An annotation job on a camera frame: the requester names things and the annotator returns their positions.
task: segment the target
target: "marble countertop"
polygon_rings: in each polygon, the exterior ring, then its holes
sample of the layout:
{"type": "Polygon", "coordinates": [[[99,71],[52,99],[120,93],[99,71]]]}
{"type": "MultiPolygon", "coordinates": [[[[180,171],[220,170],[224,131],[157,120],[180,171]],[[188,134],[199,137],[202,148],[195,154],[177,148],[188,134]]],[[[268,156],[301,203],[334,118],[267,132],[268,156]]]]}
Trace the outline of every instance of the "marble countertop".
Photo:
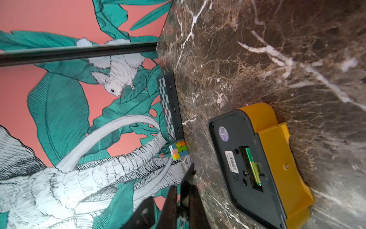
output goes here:
{"type": "Polygon", "coordinates": [[[306,229],[366,229],[366,8],[342,0],[176,0],[158,43],[212,228],[261,228],[228,198],[207,121],[265,102],[316,203],[306,229]]]}

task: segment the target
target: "teal leaf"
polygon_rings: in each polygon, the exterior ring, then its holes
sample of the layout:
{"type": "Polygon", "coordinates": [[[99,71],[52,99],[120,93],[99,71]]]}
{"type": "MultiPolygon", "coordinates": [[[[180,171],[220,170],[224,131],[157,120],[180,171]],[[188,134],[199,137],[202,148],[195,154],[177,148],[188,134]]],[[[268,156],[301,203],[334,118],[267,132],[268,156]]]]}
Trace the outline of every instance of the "teal leaf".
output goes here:
{"type": "Polygon", "coordinates": [[[102,0],[103,4],[106,3],[117,3],[122,5],[155,5],[164,3],[167,0],[102,0]]]}
{"type": "Polygon", "coordinates": [[[37,136],[53,165],[85,138],[89,106],[80,83],[48,73],[28,95],[37,136]]]}
{"type": "Polygon", "coordinates": [[[151,134],[157,134],[159,131],[156,128],[150,128],[148,124],[139,123],[136,126],[130,126],[130,129],[136,134],[145,134],[147,137],[140,139],[141,145],[145,145],[149,141],[153,140],[155,136],[151,134]]]}
{"type": "Polygon", "coordinates": [[[146,79],[150,74],[150,70],[145,69],[144,67],[140,67],[137,71],[135,78],[132,84],[135,87],[135,90],[132,90],[131,87],[126,87],[121,95],[120,103],[127,102],[135,98],[138,94],[140,94],[143,90],[146,89],[146,79]]]}
{"type": "Polygon", "coordinates": [[[109,74],[109,69],[99,69],[86,60],[64,60],[35,64],[46,69],[50,73],[57,73],[88,84],[98,84],[90,74],[92,71],[100,71],[109,74]]]}
{"type": "MultiPolygon", "coordinates": [[[[180,194],[180,184],[178,184],[176,186],[177,186],[177,195],[179,195],[180,194]]],[[[156,194],[155,197],[162,196],[162,197],[166,198],[168,195],[169,189],[170,189],[170,187],[163,188],[162,190],[158,191],[158,193],[156,194]]]]}
{"type": "Polygon", "coordinates": [[[158,37],[155,36],[141,36],[141,37],[130,37],[131,42],[157,42],[158,37]]]}
{"type": "MultiPolygon", "coordinates": [[[[130,37],[131,39],[131,43],[135,43],[135,42],[156,42],[159,40],[158,37],[155,36],[141,36],[141,37],[130,37]]],[[[158,53],[157,52],[142,52],[141,55],[143,55],[146,58],[150,58],[150,59],[156,59],[158,58],[158,53]]]]}
{"type": "Polygon", "coordinates": [[[9,212],[0,213],[0,229],[5,229],[8,222],[9,212]]]}
{"type": "Polygon", "coordinates": [[[159,117],[161,135],[165,138],[165,140],[168,141],[169,140],[168,129],[167,129],[167,126],[165,125],[165,118],[164,118],[164,113],[163,113],[162,107],[161,107],[160,113],[158,113],[158,117],[159,117]]]}
{"type": "Polygon", "coordinates": [[[158,64],[151,70],[147,77],[147,91],[149,94],[153,94],[158,90],[158,82],[156,79],[161,75],[161,68],[158,64]]]}
{"type": "Polygon", "coordinates": [[[44,32],[12,31],[5,33],[0,31],[0,49],[3,51],[69,47],[75,46],[77,40],[73,37],[44,32]]]}
{"type": "Polygon", "coordinates": [[[140,29],[152,22],[154,22],[156,19],[158,19],[159,17],[163,16],[165,13],[169,12],[170,7],[172,6],[172,2],[167,2],[166,4],[160,6],[159,8],[151,11],[150,13],[148,13],[147,15],[145,15],[144,17],[142,17],[138,22],[136,22],[131,28],[130,30],[137,30],[140,29]]]}
{"type": "Polygon", "coordinates": [[[110,205],[100,216],[94,218],[93,229],[116,229],[122,227],[133,213],[134,181],[119,183],[118,191],[110,205]]]}
{"type": "Polygon", "coordinates": [[[114,40],[130,39],[127,32],[120,31],[118,27],[127,21],[127,11],[119,4],[102,3],[101,0],[93,0],[95,15],[100,30],[105,32],[114,40]]]}

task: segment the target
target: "black and white checkerboard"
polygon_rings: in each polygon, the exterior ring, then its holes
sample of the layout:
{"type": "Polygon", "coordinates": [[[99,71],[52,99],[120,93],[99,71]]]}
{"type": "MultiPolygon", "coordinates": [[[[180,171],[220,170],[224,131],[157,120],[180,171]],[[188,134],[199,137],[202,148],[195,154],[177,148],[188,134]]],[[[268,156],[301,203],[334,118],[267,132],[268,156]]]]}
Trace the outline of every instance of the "black and white checkerboard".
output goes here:
{"type": "Polygon", "coordinates": [[[175,141],[182,140],[184,139],[183,126],[173,72],[166,72],[164,76],[157,79],[157,82],[168,134],[175,141]]]}
{"type": "Polygon", "coordinates": [[[176,139],[175,133],[174,133],[172,113],[170,111],[168,92],[167,92],[167,87],[166,87],[166,84],[165,84],[165,79],[164,78],[158,79],[158,82],[159,82],[160,100],[161,100],[161,105],[163,107],[165,124],[166,124],[167,129],[168,129],[168,134],[173,139],[176,139]]]}

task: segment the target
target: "wall mural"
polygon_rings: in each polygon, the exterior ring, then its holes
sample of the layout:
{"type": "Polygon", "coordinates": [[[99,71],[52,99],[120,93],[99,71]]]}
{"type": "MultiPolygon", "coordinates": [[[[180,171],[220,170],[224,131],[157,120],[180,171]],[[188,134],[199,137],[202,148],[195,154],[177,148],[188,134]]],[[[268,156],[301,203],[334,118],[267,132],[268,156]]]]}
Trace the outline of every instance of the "wall mural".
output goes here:
{"type": "MultiPolygon", "coordinates": [[[[130,30],[148,26],[167,13],[171,1],[93,0],[107,44],[156,41],[155,36],[129,36],[118,28],[127,21],[119,4],[163,3],[130,30]]],[[[84,37],[47,32],[0,31],[0,50],[91,46],[84,37]]],[[[181,161],[172,161],[158,97],[159,64],[144,68],[156,52],[35,64],[47,71],[27,95],[46,166],[22,139],[0,120],[0,228],[93,228],[123,226],[148,196],[165,197],[183,178],[181,161]],[[103,85],[115,96],[102,115],[89,124],[82,84],[103,85]],[[107,149],[126,133],[144,134],[141,147],[111,156],[107,149]]],[[[160,210],[155,206],[156,220],[160,210]]],[[[187,224],[178,222],[179,228],[187,224]]]]}

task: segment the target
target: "monstera leaf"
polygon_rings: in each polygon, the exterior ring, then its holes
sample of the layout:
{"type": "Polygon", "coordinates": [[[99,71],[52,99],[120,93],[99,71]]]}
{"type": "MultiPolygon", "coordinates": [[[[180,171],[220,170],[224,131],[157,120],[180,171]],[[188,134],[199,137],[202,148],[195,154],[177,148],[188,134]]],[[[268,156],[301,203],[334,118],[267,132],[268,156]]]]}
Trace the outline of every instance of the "monstera leaf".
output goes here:
{"type": "Polygon", "coordinates": [[[141,18],[138,22],[136,22],[130,28],[130,30],[131,31],[137,30],[137,29],[140,29],[140,28],[154,22],[156,19],[158,19],[159,17],[161,17],[164,14],[166,14],[167,12],[169,12],[171,6],[172,6],[172,1],[170,1],[170,2],[160,6],[159,8],[151,11],[150,13],[145,15],[143,18],[141,18]]]}
{"type": "Polygon", "coordinates": [[[142,66],[139,68],[133,80],[135,90],[132,90],[131,87],[126,87],[122,92],[120,103],[124,103],[134,99],[138,94],[146,89],[146,79],[148,78],[150,72],[150,70],[145,69],[142,66]]]}
{"type": "Polygon", "coordinates": [[[95,16],[100,30],[115,39],[130,39],[127,32],[120,31],[118,27],[127,21],[127,11],[116,3],[103,3],[93,0],[95,16]]]}
{"type": "Polygon", "coordinates": [[[48,73],[28,96],[38,139],[53,165],[64,158],[89,128],[89,107],[80,83],[48,73]]]}
{"type": "MultiPolygon", "coordinates": [[[[163,119],[161,119],[161,114],[163,113],[163,108],[161,107],[161,104],[157,103],[154,106],[152,106],[151,109],[154,109],[157,112],[156,117],[153,117],[148,112],[145,113],[144,115],[147,115],[147,116],[150,116],[150,117],[154,118],[159,123],[160,131],[162,133],[162,136],[166,140],[168,140],[168,131],[167,131],[167,128],[165,126],[164,114],[162,115],[163,119]]],[[[147,135],[146,138],[140,139],[140,142],[141,142],[142,145],[145,145],[149,141],[153,140],[154,136],[152,134],[159,133],[159,130],[157,128],[151,127],[150,125],[143,124],[143,123],[136,124],[135,126],[130,126],[130,129],[133,130],[136,134],[145,134],[145,135],[147,135]]]]}
{"type": "Polygon", "coordinates": [[[134,181],[130,181],[116,185],[116,195],[103,213],[94,218],[93,229],[120,228],[130,219],[134,209],[134,184],[134,181]]]}
{"type": "Polygon", "coordinates": [[[157,64],[150,72],[150,74],[147,77],[147,85],[146,85],[146,89],[148,91],[149,94],[153,94],[158,90],[158,82],[157,82],[157,78],[159,76],[161,76],[161,68],[160,65],[157,64]]]}
{"type": "MultiPolygon", "coordinates": [[[[154,97],[157,95],[158,92],[150,97],[147,91],[143,90],[134,99],[128,102],[120,103],[120,99],[116,99],[111,105],[103,109],[102,116],[94,119],[93,126],[89,128],[88,132],[91,133],[102,125],[125,115],[143,115],[147,113],[150,110],[150,106],[154,100],[154,97]]],[[[104,137],[95,147],[98,149],[107,149],[113,143],[119,141],[121,134],[131,132],[132,130],[128,126],[119,128],[118,130],[104,137]]]]}

